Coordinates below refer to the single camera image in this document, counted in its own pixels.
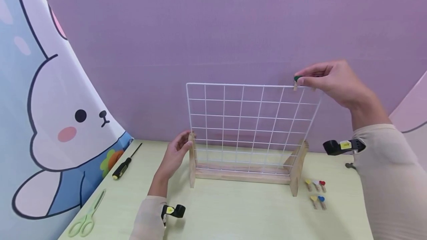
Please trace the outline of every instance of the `beige sleeve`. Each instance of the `beige sleeve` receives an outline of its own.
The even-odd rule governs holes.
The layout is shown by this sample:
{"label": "beige sleeve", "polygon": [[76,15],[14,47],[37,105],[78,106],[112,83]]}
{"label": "beige sleeve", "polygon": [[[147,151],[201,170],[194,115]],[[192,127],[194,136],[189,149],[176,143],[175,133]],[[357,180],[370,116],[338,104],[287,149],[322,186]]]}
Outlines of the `beige sleeve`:
{"label": "beige sleeve", "polygon": [[427,239],[427,173],[394,125],[360,128],[354,155],[375,240]]}
{"label": "beige sleeve", "polygon": [[166,198],[147,196],[139,207],[129,240],[162,240],[165,226],[160,215],[164,205]]}

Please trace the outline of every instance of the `yellow label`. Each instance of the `yellow label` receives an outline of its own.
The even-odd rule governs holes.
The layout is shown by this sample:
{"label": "yellow label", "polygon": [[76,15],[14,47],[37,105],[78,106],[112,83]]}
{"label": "yellow label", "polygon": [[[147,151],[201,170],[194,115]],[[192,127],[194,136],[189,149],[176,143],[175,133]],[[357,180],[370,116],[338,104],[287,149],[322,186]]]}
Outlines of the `yellow label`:
{"label": "yellow label", "polygon": [[341,141],[340,142],[341,149],[350,149],[351,142],[350,141]]}
{"label": "yellow label", "polygon": [[175,211],[175,209],[173,207],[168,207],[166,209],[166,214],[172,214]]}

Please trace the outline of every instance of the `screwdriver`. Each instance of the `screwdriver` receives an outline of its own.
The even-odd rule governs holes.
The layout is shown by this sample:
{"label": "screwdriver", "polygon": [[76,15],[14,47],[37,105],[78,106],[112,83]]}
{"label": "screwdriver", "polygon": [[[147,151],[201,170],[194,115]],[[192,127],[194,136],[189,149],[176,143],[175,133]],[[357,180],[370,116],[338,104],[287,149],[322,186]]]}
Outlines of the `screwdriver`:
{"label": "screwdriver", "polygon": [[126,172],[127,168],[129,167],[129,164],[132,161],[132,156],[138,151],[138,149],[140,148],[141,145],[142,145],[142,143],[138,145],[138,147],[136,148],[134,153],[132,153],[130,158],[127,158],[124,162],[122,162],[120,164],[120,166],[114,171],[114,173],[112,175],[114,180],[120,179],[120,177],[122,177],[122,175]]}

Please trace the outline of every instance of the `bunny nose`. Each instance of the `bunny nose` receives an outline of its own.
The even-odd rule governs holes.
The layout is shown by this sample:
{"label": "bunny nose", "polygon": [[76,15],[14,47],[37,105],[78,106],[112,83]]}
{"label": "bunny nose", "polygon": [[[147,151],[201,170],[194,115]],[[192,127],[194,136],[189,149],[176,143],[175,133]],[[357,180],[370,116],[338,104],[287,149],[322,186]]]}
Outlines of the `bunny nose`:
{"label": "bunny nose", "polygon": [[103,110],[99,113],[100,118],[105,118],[107,116],[107,111]]}

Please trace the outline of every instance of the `rabbit eye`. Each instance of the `rabbit eye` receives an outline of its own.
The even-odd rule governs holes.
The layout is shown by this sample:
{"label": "rabbit eye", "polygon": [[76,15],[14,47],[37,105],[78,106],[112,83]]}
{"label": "rabbit eye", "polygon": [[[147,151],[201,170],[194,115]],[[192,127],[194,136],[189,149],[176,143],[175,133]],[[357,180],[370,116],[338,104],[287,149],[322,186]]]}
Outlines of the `rabbit eye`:
{"label": "rabbit eye", "polygon": [[76,114],[74,114],[74,118],[77,122],[84,122],[86,120],[86,111],[79,109],[76,111]]}

